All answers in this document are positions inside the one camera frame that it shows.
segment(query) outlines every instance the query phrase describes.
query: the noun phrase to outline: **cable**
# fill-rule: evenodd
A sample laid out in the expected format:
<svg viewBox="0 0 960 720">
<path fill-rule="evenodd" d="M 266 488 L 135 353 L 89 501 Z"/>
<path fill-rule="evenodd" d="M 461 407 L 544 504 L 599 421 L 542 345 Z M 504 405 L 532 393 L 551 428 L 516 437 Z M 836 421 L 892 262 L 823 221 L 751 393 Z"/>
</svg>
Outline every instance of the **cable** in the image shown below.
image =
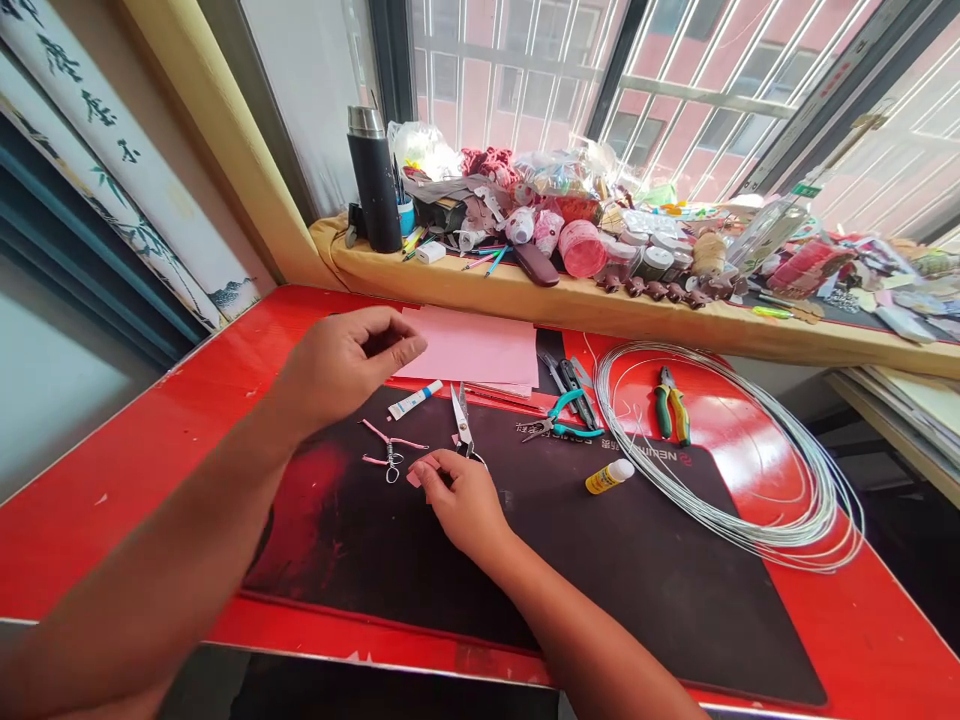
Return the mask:
<svg viewBox="0 0 960 720">
<path fill-rule="evenodd" d="M 630 353 L 651 351 L 669 353 L 670 357 L 647 358 L 634 363 L 611 386 L 610 371 L 614 362 Z M 630 437 L 614 409 L 617 390 L 623 378 L 635 368 L 658 361 L 691 364 L 719 375 L 752 397 L 763 413 L 783 430 L 802 460 L 798 467 L 803 487 L 794 501 L 803 502 L 805 506 L 798 518 L 783 522 L 783 516 L 780 515 L 769 525 L 757 525 L 729 515 L 691 492 L 656 453 L 648 456 L 641 451 L 635 444 L 636 433 L 633 438 Z M 604 422 L 623 454 L 657 489 L 701 525 L 754 555 L 797 570 L 831 573 L 856 557 L 864 543 L 864 516 L 853 488 L 817 439 L 765 390 L 707 355 L 666 343 L 632 342 L 621 345 L 604 355 L 595 367 L 597 403 Z M 639 418 L 640 414 L 637 413 L 637 430 Z M 650 441 L 644 440 L 650 448 Z M 783 504 L 759 495 L 756 497 Z M 841 509 L 848 520 L 844 519 Z"/>
</svg>

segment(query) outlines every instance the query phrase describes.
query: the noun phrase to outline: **glue bottle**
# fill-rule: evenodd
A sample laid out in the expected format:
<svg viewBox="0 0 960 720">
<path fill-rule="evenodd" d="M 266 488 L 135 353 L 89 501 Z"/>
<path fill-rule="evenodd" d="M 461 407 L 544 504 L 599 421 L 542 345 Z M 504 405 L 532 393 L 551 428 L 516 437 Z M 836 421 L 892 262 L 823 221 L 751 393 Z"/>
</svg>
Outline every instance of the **glue bottle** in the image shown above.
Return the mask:
<svg viewBox="0 0 960 720">
<path fill-rule="evenodd" d="M 599 472 L 595 472 L 593 475 L 588 477 L 587 490 L 594 495 L 599 495 L 600 493 L 619 485 L 624 480 L 633 477 L 633 472 L 633 463 L 624 459 L 617 460 L 610 463 L 605 468 L 601 468 Z"/>
</svg>

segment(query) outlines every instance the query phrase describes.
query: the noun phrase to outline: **wire cutter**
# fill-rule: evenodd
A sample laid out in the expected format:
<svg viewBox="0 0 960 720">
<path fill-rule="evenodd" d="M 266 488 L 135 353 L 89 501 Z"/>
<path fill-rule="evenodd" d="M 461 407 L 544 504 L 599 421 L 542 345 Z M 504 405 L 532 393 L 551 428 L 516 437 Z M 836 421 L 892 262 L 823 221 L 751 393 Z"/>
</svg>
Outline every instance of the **wire cutter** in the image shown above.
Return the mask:
<svg viewBox="0 0 960 720">
<path fill-rule="evenodd" d="M 683 393 L 677 390 L 677 383 L 673 379 L 670 368 L 666 365 L 660 368 L 660 384 L 653 389 L 657 396 L 657 424 L 660 425 L 660 433 L 664 440 L 669 440 L 673 435 L 673 423 L 670 421 L 670 409 L 667 407 L 669 401 L 677 416 L 677 439 L 681 447 L 690 444 L 690 416 L 687 415 L 687 408 L 683 404 Z"/>
<path fill-rule="evenodd" d="M 557 422 L 557 418 L 560 417 L 560 411 L 563 410 L 564 406 L 567 403 L 571 403 L 574 400 L 578 400 L 583 397 L 583 388 L 577 388 L 571 390 L 570 392 L 564 393 L 557 400 L 557 404 L 553 406 L 553 410 L 547 413 L 547 416 L 541 420 L 534 420 L 533 422 L 523 423 L 519 427 L 528 428 L 537 425 L 540 427 L 533 435 L 528 435 L 521 442 L 529 442 L 535 437 L 540 437 L 541 435 L 546 435 L 549 432 L 554 432 L 557 435 L 566 435 L 570 433 L 576 435 L 577 437 L 600 437 L 603 435 L 603 430 L 578 430 L 577 428 L 569 427 L 567 425 L 561 425 Z"/>
<path fill-rule="evenodd" d="M 459 393 L 453 391 L 453 383 L 450 383 L 450 399 L 453 401 L 453 416 L 457 419 L 457 447 L 454 452 L 457 455 L 463 455 L 467 460 L 476 460 L 487 467 L 486 460 L 473 450 L 473 434 L 470 432 L 470 423 L 467 421 L 467 394 L 462 382 Z"/>
</svg>

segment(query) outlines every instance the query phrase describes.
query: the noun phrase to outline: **person's left hand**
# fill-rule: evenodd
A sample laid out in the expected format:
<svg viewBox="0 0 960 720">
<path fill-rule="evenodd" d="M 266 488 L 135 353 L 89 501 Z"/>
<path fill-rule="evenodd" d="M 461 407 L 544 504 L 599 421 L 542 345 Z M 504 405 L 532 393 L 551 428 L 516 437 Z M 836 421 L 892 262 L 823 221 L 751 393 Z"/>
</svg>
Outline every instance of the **person's left hand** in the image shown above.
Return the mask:
<svg viewBox="0 0 960 720">
<path fill-rule="evenodd" d="M 335 315 L 307 331 L 264 402 L 303 439 L 352 413 L 426 349 L 393 308 Z"/>
</svg>

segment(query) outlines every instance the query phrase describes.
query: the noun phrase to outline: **red table surface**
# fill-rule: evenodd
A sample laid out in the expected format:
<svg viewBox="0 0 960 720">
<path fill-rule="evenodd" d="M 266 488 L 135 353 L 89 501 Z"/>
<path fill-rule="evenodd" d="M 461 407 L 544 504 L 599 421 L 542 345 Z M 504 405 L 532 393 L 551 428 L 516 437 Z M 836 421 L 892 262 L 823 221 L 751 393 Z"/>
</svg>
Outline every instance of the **red table surface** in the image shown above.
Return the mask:
<svg viewBox="0 0 960 720">
<path fill-rule="evenodd" d="M 279 288 L 3 505 L 0 617 L 43 617 L 253 407 L 312 323 L 377 302 L 314 288 Z M 594 361 L 583 334 L 565 331 L 564 342 L 589 371 Z M 590 337 L 598 355 L 620 342 Z M 655 359 L 626 376 L 619 397 L 637 404 L 641 431 L 655 435 L 651 389 L 662 363 L 649 357 Z M 612 377 L 634 362 L 621 360 Z M 793 451 L 779 429 L 726 381 L 678 359 L 671 368 L 685 393 L 693 442 L 712 452 L 740 514 L 769 522 L 797 511 L 789 504 L 772 510 L 764 499 L 789 499 L 799 487 Z M 618 401 L 617 409 L 627 413 L 625 403 Z M 477 439 L 478 447 L 482 442 Z M 767 566 L 829 696 L 821 714 L 956 717 L 960 663 L 872 548 L 865 546 L 833 575 Z M 224 609 L 209 640 L 417 671 L 550 682 L 538 658 L 241 597 Z M 707 704 L 814 714 L 690 692 Z"/>
</svg>

